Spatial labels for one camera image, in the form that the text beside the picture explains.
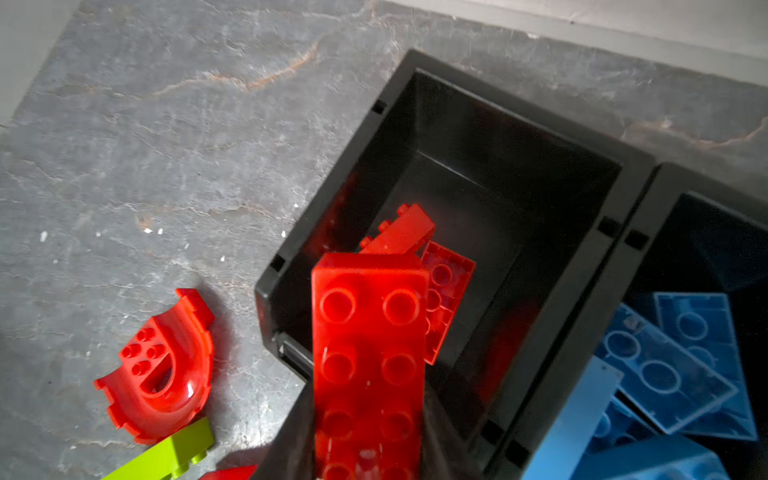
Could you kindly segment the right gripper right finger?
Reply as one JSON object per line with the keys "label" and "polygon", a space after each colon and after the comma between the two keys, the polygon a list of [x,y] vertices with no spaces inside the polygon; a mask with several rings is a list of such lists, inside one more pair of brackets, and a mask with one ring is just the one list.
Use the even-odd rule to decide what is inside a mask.
{"label": "right gripper right finger", "polygon": [[422,409],[421,478],[481,480],[467,447],[455,430],[434,389],[427,384]]}

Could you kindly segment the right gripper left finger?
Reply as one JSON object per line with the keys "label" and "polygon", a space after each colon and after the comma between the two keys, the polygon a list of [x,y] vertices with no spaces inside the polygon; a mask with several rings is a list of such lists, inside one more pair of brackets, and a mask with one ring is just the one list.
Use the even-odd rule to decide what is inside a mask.
{"label": "right gripper left finger", "polygon": [[314,391],[307,383],[251,479],[314,479],[314,434]]}

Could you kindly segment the green lego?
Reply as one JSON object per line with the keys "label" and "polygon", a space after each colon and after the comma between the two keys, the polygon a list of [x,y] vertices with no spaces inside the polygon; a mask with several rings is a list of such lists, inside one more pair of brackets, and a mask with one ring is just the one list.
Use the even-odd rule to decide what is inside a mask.
{"label": "green lego", "polygon": [[213,444],[210,422],[203,417],[146,450],[104,480],[178,479],[191,465],[205,459]]}

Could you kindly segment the red arch lego piece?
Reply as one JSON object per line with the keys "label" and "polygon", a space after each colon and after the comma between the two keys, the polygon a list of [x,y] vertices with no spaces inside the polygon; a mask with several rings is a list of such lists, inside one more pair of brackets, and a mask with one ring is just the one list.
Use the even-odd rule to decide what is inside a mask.
{"label": "red arch lego piece", "polygon": [[176,291],[178,302],[154,315],[119,351],[121,365],[94,381],[113,425],[141,445],[156,444],[191,423],[211,389],[215,315],[198,290]]}

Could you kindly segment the red lego brick stack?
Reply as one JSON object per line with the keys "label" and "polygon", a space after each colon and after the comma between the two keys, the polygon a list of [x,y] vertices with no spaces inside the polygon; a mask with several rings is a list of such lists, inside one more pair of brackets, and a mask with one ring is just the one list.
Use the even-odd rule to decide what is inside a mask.
{"label": "red lego brick stack", "polygon": [[318,478],[418,478],[428,285],[413,254],[327,253],[313,268]]}

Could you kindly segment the red long lego brick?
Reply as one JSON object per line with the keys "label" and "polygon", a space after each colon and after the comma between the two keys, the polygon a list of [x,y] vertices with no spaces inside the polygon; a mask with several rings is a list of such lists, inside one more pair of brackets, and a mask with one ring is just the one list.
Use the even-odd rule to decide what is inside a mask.
{"label": "red long lego brick", "polygon": [[436,225],[418,204],[403,204],[397,213],[397,219],[378,226],[378,236],[361,240],[361,254],[415,254],[428,243]]}

